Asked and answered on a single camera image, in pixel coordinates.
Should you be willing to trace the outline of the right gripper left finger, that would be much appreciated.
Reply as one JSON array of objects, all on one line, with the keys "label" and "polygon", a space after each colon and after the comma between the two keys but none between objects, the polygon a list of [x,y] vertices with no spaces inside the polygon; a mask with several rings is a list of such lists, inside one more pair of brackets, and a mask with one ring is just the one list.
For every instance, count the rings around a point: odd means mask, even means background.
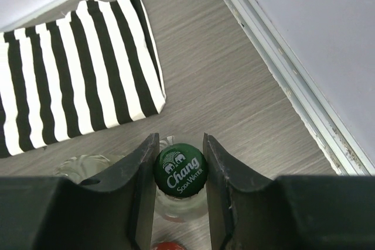
[{"label": "right gripper left finger", "polygon": [[1,178],[2,249],[149,249],[159,136],[79,184],[65,177]]}]

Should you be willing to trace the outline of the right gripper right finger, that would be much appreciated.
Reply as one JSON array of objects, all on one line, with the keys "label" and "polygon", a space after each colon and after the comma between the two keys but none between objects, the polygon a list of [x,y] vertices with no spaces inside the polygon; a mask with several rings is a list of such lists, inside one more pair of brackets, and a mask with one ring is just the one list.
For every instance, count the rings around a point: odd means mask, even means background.
[{"label": "right gripper right finger", "polygon": [[374,177],[271,180],[203,138],[213,249],[373,249]]}]

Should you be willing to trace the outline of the clear glass soda bottle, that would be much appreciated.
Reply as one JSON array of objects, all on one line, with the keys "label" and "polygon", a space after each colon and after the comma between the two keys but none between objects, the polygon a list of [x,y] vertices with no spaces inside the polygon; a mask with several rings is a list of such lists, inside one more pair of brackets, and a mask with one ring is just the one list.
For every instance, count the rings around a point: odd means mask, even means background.
[{"label": "clear glass soda bottle", "polygon": [[204,216],[208,172],[198,137],[170,135],[160,139],[154,162],[155,212],[172,222],[189,222]]},{"label": "clear glass soda bottle", "polygon": [[121,155],[80,155],[61,163],[54,171],[55,176],[66,177],[79,184],[118,162]]}]

